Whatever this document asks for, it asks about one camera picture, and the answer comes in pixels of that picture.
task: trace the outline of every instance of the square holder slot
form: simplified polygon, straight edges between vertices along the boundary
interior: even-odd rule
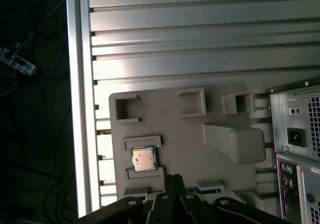
[[[180,118],[207,115],[203,88],[179,90],[177,96],[181,111]]]
[[[222,98],[224,115],[235,115],[240,112],[255,112],[255,99],[252,92],[237,92]]]
[[[115,120],[118,123],[132,123],[139,122],[141,118],[134,117],[129,111],[130,104],[139,100],[139,96],[136,94],[128,94],[122,96],[116,96],[114,99],[115,107]]]

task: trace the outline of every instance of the metal screw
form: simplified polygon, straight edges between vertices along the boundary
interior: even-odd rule
[[[194,195],[191,195],[191,194],[187,194],[187,195],[185,195],[185,196],[186,196],[187,199],[192,199],[192,198],[194,198]]]
[[[229,202],[227,200],[221,200],[220,204],[221,205],[229,205]]]
[[[289,98],[289,102],[294,103],[296,99],[294,97]]]

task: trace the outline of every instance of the black cable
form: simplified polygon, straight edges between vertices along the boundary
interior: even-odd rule
[[[64,125],[66,124],[68,116],[69,116],[70,113],[71,113],[71,106],[68,108],[68,111],[67,111],[66,115],[63,118],[61,128],[60,128],[60,130],[58,132],[57,143],[56,143],[56,147],[54,149],[55,150],[54,158],[53,158],[54,160],[53,160],[53,164],[52,164],[52,169],[51,169],[50,175],[54,174],[54,170],[56,168],[56,163],[57,163],[56,161],[57,161],[57,157],[58,157],[58,149],[60,147],[61,137],[62,137],[62,133],[63,133],[64,127],[65,127]],[[45,188],[50,183],[51,180],[52,180],[52,178],[48,178],[47,181],[43,185],[41,185],[41,186],[39,186],[39,187],[37,187],[35,189],[24,190],[23,192],[35,192],[35,191],[41,190],[41,189]]]
[[[60,181],[60,182],[58,182],[58,183],[56,183],[50,190],[49,190],[49,192],[46,194],[46,196],[44,197],[44,201],[43,201],[43,204],[42,204],[42,211],[43,211],[43,213],[45,214],[45,216],[46,216],[46,218],[47,218],[47,220],[48,220],[48,222],[49,223],[61,223],[61,220],[60,220],[60,217],[59,217],[59,206],[58,206],[58,203],[59,203],[59,196],[60,196],[60,190],[61,190],[61,187],[63,187],[65,184],[66,184],[66,182],[68,183],[69,182],[69,180],[71,179],[73,179],[74,178],[74,175],[71,175],[71,176],[68,176],[68,177],[66,177],[64,180],[62,180],[62,181]],[[55,189],[57,189],[57,191],[56,191],[56,203],[55,203],[55,205],[54,205],[54,213],[55,213],[55,220],[53,220],[52,218],[51,218],[51,216],[49,215],[49,213],[48,213],[48,211],[47,211],[47,201],[48,201],[48,198],[50,197],[50,195],[53,193],[53,191],[55,190]],[[65,219],[66,221],[70,221],[65,215],[63,216],[63,219]]]
[[[29,14],[30,14],[30,17],[31,17],[31,25],[34,27],[33,30],[36,30],[35,29],[36,22],[35,22],[35,19],[34,19],[33,10],[32,10],[32,7],[31,7],[31,2],[30,2],[30,0],[26,0],[26,2],[27,2],[27,5],[28,5],[28,8],[29,8]]]

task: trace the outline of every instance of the blue cable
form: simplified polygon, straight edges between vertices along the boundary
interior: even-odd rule
[[[62,41],[62,44],[61,44],[60,52],[59,52],[59,54],[58,54],[58,56],[57,56],[57,58],[56,58],[56,61],[55,61],[54,65],[53,65],[51,71],[49,72],[49,74],[48,74],[46,77],[44,77],[42,80],[40,80],[40,81],[37,82],[37,83],[33,83],[33,84],[28,85],[28,86],[19,88],[19,89],[15,89],[15,90],[11,90],[11,91],[8,91],[8,92],[4,92],[4,93],[0,94],[0,97],[13,94],[13,93],[15,93],[15,92],[17,92],[17,91],[29,89],[29,88],[31,88],[31,87],[39,86],[39,85],[43,84],[45,81],[47,81],[47,79],[50,78],[50,76],[53,74],[54,70],[56,69],[57,64],[58,64],[59,61],[60,61],[60,58],[61,58],[62,53],[63,53],[63,51],[64,51],[64,46],[65,46],[64,44],[65,44],[65,42],[66,42],[66,40],[67,40],[67,36],[68,36],[68,35],[65,34],[65,36],[64,36],[64,38],[63,38],[63,41]]]

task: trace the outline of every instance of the power socket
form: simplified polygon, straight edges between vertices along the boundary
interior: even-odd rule
[[[37,67],[30,63],[29,61],[21,58],[20,56],[16,56],[15,61],[13,62],[11,58],[7,57],[7,53],[9,52],[8,49],[4,48],[2,51],[2,48],[0,48],[0,61],[6,63],[10,67],[19,70],[21,73],[27,75],[27,76],[32,76],[36,74],[37,72]]]

